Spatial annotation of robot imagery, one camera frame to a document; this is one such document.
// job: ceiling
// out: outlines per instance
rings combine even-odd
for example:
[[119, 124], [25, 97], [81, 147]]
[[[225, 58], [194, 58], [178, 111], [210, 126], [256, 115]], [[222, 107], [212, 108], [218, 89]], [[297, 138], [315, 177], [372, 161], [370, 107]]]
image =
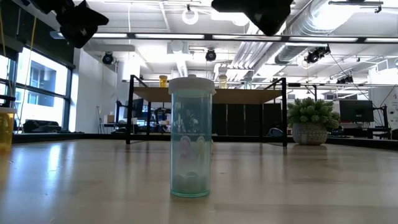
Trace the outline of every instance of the ceiling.
[[[201, 1], [200, 3], [192, 1], [191, 8], [198, 11], [198, 21], [194, 25], [188, 25], [182, 19], [182, 13], [186, 9], [186, 1], [179, 4], [179, 0], [173, 4], [167, 1], [156, 2], [152, 4], [137, 3], [121, 3], [121, 0], [87, 0], [90, 7], [109, 18], [108, 25], [100, 27], [98, 32], [161, 32], [161, 33], [212, 33], [212, 34], [247, 34], [252, 31], [250, 23], [245, 26], [237, 26], [232, 21], [216, 21], [211, 19], [210, 7], [211, 0]], [[292, 6], [292, 13], [287, 19], [289, 21], [298, 14], [308, 0], [295, 0]], [[343, 25], [335, 29], [330, 35], [343, 36], [361, 36], [361, 35], [381, 35], [388, 37], [398, 36], [398, 4], [394, 7], [388, 7], [379, 14], [374, 13], [374, 8], [361, 9], [354, 13]], [[40, 15], [39, 19], [50, 26], [57, 29], [58, 25], [54, 22], [53, 15]], [[154, 73], [170, 73], [176, 70], [177, 65], [167, 57], [167, 43], [169, 40], [91, 40], [85, 46], [85, 50], [91, 54], [103, 55], [104, 52], [99, 45], [108, 47], [114, 45], [133, 45], [140, 53], [145, 66], [141, 68], [141, 73], [150, 75]], [[222, 41], [187, 41], [192, 57], [186, 61], [188, 70], [206, 70], [213, 72], [217, 63], [225, 61], [230, 63], [234, 60], [235, 55], [240, 53], [243, 45], [240, 42], [222, 42]], [[217, 61], [206, 62], [205, 53], [208, 48], [215, 49], [217, 53]], [[339, 63], [340, 67], [345, 70], [356, 65], [362, 64], [367, 60], [375, 58], [388, 57], [398, 55], [398, 45], [366, 45], [366, 44], [331, 44], [332, 55]], [[118, 50], [114, 52], [118, 60], [123, 61], [127, 55], [127, 51]], [[317, 64], [304, 69], [302, 64], [303, 56], [297, 57], [287, 67], [282, 67], [280, 72], [275, 72], [272, 76], [283, 75], [288, 78], [288, 82], [301, 82], [313, 80], [313, 82], [327, 82], [330, 76], [341, 72], [341, 68], [330, 57], [325, 57]], [[358, 82], [365, 82], [368, 74], [367, 68], [355, 71], [354, 75]], [[263, 74], [257, 72], [255, 77], [261, 78]]]

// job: black monitor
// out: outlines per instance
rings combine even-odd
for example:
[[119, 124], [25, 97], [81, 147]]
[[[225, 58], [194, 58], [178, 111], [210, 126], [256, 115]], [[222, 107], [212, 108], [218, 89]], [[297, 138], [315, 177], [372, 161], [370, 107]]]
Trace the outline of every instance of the black monitor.
[[340, 100], [341, 122], [373, 122], [373, 102], [369, 100]]
[[[132, 101], [132, 118], [141, 118], [142, 117], [142, 107], [144, 106], [144, 99], [136, 99]], [[127, 108], [124, 109], [124, 118], [127, 118]]]

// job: wooden tabletop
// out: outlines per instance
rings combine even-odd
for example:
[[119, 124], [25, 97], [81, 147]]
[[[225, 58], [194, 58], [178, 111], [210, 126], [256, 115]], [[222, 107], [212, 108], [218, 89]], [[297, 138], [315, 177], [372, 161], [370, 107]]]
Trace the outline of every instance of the wooden tabletop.
[[[258, 105], [282, 96], [280, 90], [216, 89], [213, 103]], [[171, 103], [168, 88], [134, 87], [134, 93], [148, 102]]]

